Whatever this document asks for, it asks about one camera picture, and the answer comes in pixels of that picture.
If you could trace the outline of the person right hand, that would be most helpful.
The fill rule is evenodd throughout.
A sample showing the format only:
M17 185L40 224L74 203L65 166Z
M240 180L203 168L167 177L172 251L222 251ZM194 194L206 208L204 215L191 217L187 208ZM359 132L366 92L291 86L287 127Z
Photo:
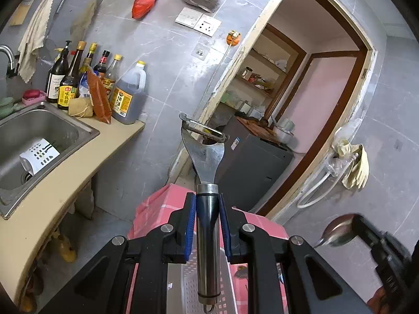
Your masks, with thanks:
M383 287L376 290L373 296L366 302L374 314L391 314L391 308L387 301L386 291Z

